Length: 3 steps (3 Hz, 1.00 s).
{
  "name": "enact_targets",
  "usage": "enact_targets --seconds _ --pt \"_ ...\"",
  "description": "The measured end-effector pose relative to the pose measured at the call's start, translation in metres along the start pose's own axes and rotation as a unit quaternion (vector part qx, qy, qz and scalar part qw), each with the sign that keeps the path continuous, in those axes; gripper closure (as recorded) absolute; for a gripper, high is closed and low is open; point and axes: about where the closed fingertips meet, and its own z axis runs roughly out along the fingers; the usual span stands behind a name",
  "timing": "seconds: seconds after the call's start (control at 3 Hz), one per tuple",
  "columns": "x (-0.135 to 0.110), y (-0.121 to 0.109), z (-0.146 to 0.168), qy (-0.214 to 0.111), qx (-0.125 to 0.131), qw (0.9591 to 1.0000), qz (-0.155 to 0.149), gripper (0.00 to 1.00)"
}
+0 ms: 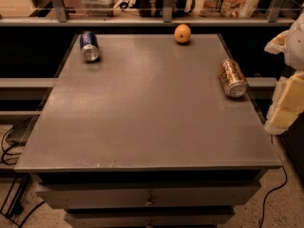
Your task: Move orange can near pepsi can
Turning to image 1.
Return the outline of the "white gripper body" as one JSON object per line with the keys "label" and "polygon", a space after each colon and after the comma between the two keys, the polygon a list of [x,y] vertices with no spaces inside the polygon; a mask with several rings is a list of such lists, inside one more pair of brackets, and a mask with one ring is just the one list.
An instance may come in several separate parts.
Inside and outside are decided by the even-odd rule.
{"label": "white gripper body", "polygon": [[296,70],[304,69],[304,13],[291,25],[285,42],[285,64]]}

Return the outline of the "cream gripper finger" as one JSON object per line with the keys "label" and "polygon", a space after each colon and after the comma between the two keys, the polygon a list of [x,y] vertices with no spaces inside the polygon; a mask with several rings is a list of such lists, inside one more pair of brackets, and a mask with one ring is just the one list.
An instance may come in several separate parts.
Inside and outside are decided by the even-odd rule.
{"label": "cream gripper finger", "polygon": [[290,78],[280,77],[264,128],[271,135],[280,135],[287,131],[303,112],[304,72],[296,72]]}
{"label": "cream gripper finger", "polygon": [[268,53],[278,54],[286,52],[288,30],[284,30],[267,43],[264,50]]}

